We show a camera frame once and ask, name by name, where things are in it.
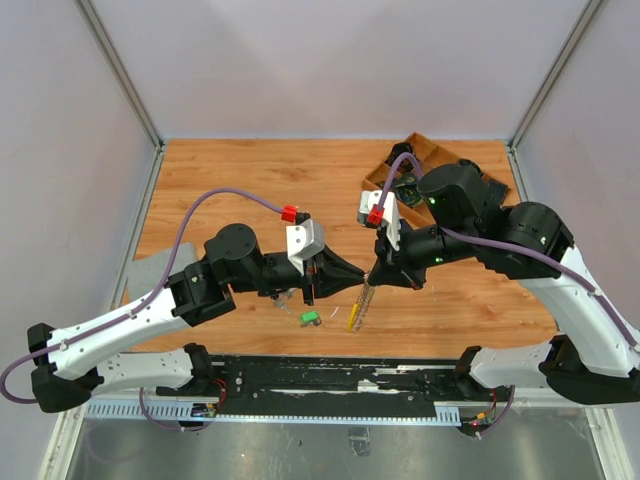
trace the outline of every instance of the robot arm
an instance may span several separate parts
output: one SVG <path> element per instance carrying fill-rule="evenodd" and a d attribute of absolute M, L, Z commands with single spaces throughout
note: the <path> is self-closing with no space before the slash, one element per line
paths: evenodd
<path fill-rule="evenodd" d="M 325 298 L 364 282 L 364 272 L 342 260 L 324 243 L 322 227 L 308 215 L 287 226 L 287 251 L 262 254 L 247 225 L 224 227 L 205 243 L 204 257 L 171 275 L 158 296 L 136 314 L 147 295 L 88 322 L 53 329 L 38 324 L 28 331 L 31 352 L 60 344 L 36 358 L 32 388 L 40 408 L 59 412 L 92 395 L 135 387 L 165 387 L 196 395 L 214 379 L 204 347 L 189 344 L 168 353 L 116 353 L 145 340 L 212 320 L 235 309 L 230 293 L 277 296 L 290 288 L 304 302 Z M 67 341 L 113 319 L 128 319 L 79 341 Z"/>
<path fill-rule="evenodd" d="M 470 163 L 430 171 L 418 191 L 436 225 L 416 230 L 400 219 L 391 193 L 376 224 L 370 212 L 380 192 L 363 193 L 359 221 L 378 229 L 370 285 L 421 289 L 427 268 L 475 257 L 534 294 L 561 332 L 530 347 L 468 348 L 456 369 L 461 389 L 548 385 L 583 404 L 640 400 L 640 334 L 610 305 L 553 210 L 533 202 L 500 207 Z"/>

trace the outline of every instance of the gray pad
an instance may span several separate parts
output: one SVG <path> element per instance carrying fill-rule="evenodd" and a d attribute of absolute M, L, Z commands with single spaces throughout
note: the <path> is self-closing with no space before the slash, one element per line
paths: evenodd
<path fill-rule="evenodd" d="M 131 300 L 143 296 L 150 292 L 158 284 L 160 276 L 167 267 L 171 249 L 167 248 L 162 252 L 131 262 L 127 271 L 127 288 Z M 198 260 L 196 247 L 193 243 L 183 243 L 178 247 L 176 261 L 173 264 L 171 273 L 179 272 L 187 265 Z"/>

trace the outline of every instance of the wooden tabletop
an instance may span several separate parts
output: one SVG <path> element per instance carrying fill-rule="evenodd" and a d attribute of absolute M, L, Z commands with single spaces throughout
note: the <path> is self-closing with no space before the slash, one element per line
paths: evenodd
<path fill-rule="evenodd" d="M 327 245 L 368 271 L 375 255 L 375 232 L 356 222 L 360 183 L 393 141 L 382 140 L 173 140 L 170 142 L 137 250 L 143 258 L 171 246 L 192 202 L 222 186 L 249 190 L 276 205 L 294 204 L 324 227 Z M 470 158 L 514 187 L 504 145 L 497 141 L 445 141 L 446 148 Z M 506 203 L 517 202 L 514 191 Z M 253 228 L 263 253 L 284 251 L 285 223 L 262 206 L 231 194 L 203 204 L 184 241 L 198 254 L 228 223 Z M 517 282 L 487 271 L 475 260 L 432 268 L 421 291 L 379 287 L 362 329 L 346 324 L 360 287 L 302 303 L 297 292 L 292 313 L 268 298 L 233 294 L 237 309 L 194 329 L 158 337 L 139 350 L 172 350 L 203 344 L 212 353 L 315 354 L 457 357 L 471 345 L 522 346 L 555 333 L 541 304 Z M 337 313 L 331 314 L 339 307 Z M 322 325 L 301 328 L 298 315 L 316 309 Z"/>

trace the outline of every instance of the gray wall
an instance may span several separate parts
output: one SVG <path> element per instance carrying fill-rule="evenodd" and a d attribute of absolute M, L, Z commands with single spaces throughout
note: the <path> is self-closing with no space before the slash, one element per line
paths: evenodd
<path fill-rule="evenodd" d="M 595 278 L 640 327 L 640 2 L 606 4 L 519 153 L 527 189 L 576 236 Z M 640 475 L 640 406 L 617 410 Z"/>
<path fill-rule="evenodd" d="M 152 149 L 73 2 L 0 10 L 4 368 L 30 325 L 105 310 Z M 30 370 L 9 378 L 14 393 L 31 396 Z M 0 399 L 2 478 L 35 478 L 54 421 Z"/>
<path fill-rule="evenodd" d="M 504 139 L 585 0 L 151 3 L 95 0 L 167 137 Z"/>

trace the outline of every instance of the red clip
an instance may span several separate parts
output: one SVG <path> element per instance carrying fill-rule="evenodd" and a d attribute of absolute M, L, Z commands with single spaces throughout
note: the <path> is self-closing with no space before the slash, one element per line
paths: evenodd
<path fill-rule="evenodd" d="M 285 222 L 296 223 L 296 215 L 298 214 L 298 207 L 293 205 L 285 205 L 282 209 L 282 216 L 280 217 Z"/>
<path fill-rule="evenodd" d="M 367 217 L 367 222 L 372 225 L 380 225 L 382 222 L 382 214 L 384 213 L 384 207 L 378 210 L 378 206 L 374 205 L 369 212 L 369 216 Z"/>

